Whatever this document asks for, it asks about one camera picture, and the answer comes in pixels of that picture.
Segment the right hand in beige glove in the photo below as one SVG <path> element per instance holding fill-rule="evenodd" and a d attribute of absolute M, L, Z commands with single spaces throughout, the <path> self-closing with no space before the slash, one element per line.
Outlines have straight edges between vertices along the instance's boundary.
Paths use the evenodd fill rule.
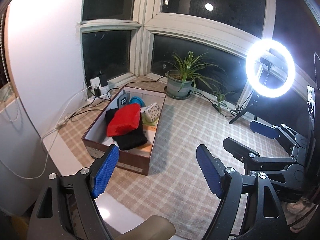
<path fill-rule="evenodd" d="M 305 214 L 307 214 L 311 209 L 313 209 L 307 217 L 298 222 L 297 224 L 290 227 L 291 232 L 299 233 L 301 232 L 306 225 L 310 222 L 312 216 L 316 211 L 318 205 L 309 202 L 308 200 L 301 198 L 296 203 L 286 203 L 284 205 L 284 213 L 286 216 L 287 224 L 292 224 L 295 221 L 299 220 Z"/>

